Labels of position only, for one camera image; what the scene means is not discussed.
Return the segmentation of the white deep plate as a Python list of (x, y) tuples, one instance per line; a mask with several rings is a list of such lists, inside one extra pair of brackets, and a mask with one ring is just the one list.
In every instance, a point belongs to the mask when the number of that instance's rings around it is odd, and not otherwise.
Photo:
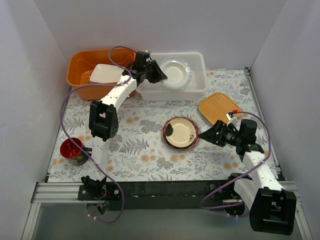
[(160, 69), (166, 75), (166, 79), (160, 83), (172, 90), (185, 89), (192, 80), (190, 65), (179, 57), (167, 57), (159, 64)]

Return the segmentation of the woven bamboo tray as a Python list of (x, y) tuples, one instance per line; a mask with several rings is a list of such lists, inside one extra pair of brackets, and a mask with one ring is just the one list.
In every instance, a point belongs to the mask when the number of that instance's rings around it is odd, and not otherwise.
[(227, 124), (230, 121), (228, 113), (234, 110), (241, 111), (242, 109), (226, 94), (220, 92), (206, 97), (198, 105), (202, 118), (211, 126), (218, 120)]

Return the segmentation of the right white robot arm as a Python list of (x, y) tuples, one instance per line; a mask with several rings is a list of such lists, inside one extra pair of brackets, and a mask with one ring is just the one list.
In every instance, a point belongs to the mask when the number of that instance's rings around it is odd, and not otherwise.
[(290, 236), (294, 229), (297, 198), (285, 190), (277, 181), (269, 166), (262, 147), (256, 143), (257, 123), (243, 119), (239, 129), (231, 123), (218, 120), (210, 129), (199, 134), (209, 143), (236, 148), (242, 163), (248, 169), (225, 183), (227, 195), (232, 199), (241, 198), (249, 208), (249, 222), (253, 231)]

